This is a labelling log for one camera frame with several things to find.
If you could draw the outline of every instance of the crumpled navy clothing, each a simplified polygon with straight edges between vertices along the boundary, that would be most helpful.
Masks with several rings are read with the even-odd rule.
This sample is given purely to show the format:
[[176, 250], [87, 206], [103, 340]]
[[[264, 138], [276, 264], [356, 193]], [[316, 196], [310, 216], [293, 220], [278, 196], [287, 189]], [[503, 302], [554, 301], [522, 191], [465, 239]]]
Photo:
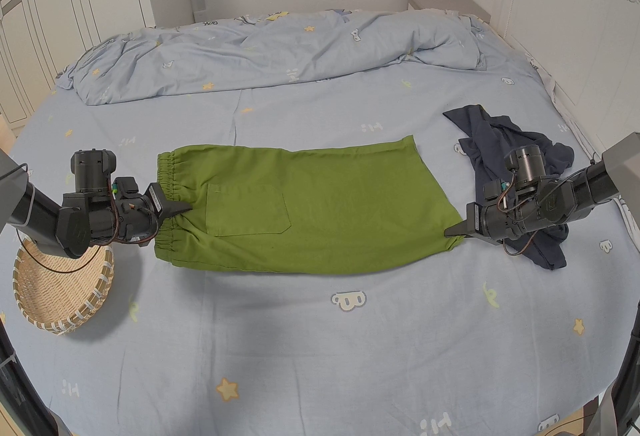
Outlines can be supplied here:
[[[469, 137], [460, 139], [460, 146], [476, 171], [476, 201], [484, 204], [484, 185], [500, 178], [511, 181], [511, 173], [504, 166], [504, 156], [521, 146], [540, 147], [547, 175], [561, 175], [570, 168], [575, 157], [573, 149], [553, 142], [540, 132], [525, 132], [508, 116], [491, 116], [481, 105], [466, 105], [443, 113]], [[560, 243], [569, 235], [566, 224], [540, 230], [524, 252], [535, 264], [545, 269], [566, 266]], [[519, 251], [531, 234], [518, 240], [506, 239], [509, 247]]]

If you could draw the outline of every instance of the patch pocket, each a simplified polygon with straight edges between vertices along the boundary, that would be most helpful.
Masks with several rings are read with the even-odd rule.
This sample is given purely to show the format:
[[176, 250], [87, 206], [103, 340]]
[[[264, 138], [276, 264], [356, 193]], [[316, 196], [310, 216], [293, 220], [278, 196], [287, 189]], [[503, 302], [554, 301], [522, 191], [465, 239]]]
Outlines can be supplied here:
[[273, 185], [207, 185], [207, 232], [216, 237], [282, 233], [291, 227], [282, 192]]

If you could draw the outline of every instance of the green fabric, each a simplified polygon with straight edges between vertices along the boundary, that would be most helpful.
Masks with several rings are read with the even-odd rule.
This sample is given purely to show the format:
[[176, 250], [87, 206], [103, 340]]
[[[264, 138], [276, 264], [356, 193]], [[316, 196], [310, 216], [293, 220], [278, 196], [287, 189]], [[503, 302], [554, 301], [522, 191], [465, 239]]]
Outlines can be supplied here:
[[181, 267], [367, 273], [453, 248], [461, 218], [418, 155], [395, 143], [288, 152], [186, 146], [158, 182], [193, 209], [164, 221], [156, 256]]

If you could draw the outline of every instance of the woven basket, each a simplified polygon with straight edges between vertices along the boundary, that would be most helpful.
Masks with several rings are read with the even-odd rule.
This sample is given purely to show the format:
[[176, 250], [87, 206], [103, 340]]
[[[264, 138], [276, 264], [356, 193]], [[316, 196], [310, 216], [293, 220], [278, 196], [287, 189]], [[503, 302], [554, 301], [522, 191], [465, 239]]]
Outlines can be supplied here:
[[[24, 246], [38, 261], [59, 271], [74, 270], [96, 253], [91, 247], [73, 260], [45, 255], [28, 239]], [[112, 280], [109, 246], [101, 247], [89, 265], [69, 274], [44, 269], [20, 248], [13, 266], [13, 295], [22, 315], [35, 327], [63, 334], [83, 325], [102, 306]]]

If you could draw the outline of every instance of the white headboard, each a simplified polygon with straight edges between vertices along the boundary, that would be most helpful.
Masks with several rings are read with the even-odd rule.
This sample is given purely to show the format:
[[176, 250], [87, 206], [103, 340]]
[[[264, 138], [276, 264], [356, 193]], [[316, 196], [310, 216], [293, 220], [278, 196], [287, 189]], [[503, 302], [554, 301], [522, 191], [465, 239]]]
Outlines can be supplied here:
[[597, 152], [640, 131], [640, 0], [500, 0], [493, 13], [501, 37], [553, 76]]

